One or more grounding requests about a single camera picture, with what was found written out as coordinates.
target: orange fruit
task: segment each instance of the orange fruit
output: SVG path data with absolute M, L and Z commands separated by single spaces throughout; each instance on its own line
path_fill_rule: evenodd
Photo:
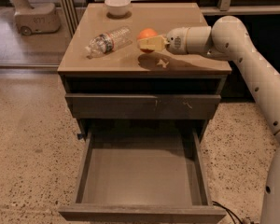
M 156 36 L 158 35 L 158 33 L 151 29 L 151 28 L 146 28 L 144 30 L 142 30 L 140 32 L 140 34 L 137 36 L 137 40 L 140 40 L 140 39 L 144 39 L 144 38 L 149 38 L 149 37 L 152 37 L 152 36 Z M 150 50 L 150 49 L 141 49 L 144 53 L 150 53 L 152 52 L 153 50 Z

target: bowl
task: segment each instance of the bowl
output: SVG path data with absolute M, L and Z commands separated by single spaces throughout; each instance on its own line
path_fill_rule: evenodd
M 124 17 L 128 11 L 131 0 L 105 0 L 105 5 L 110 15 Z

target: table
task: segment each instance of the table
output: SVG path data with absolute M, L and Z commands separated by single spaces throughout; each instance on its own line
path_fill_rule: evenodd
M 123 25 L 131 45 L 87 58 L 93 37 Z M 199 142 L 231 68 L 136 46 L 148 27 L 166 34 L 205 25 L 193 3 L 132 4 L 121 19 L 88 5 L 58 69 L 86 140 L 73 203 L 60 209 L 66 219 L 217 223 L 225 216 L 212 206 Z

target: clear water bottle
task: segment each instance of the clear water bottle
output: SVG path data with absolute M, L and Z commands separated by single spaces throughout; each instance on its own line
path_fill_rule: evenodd
M 130 28 L 122 26 L 96 36 L 85 49 L 90 57 L 102 57 L 112 50 L 121 49 L 131 43 Z

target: drawer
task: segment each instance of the drawer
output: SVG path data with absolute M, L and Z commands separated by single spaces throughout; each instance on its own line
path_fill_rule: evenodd
M 94 120 L 69 221 L 218 223 L 189 120 Z
M 65 99 L 76 119 L 211 119 L 220 102 L 214 94 L 68 93 Z

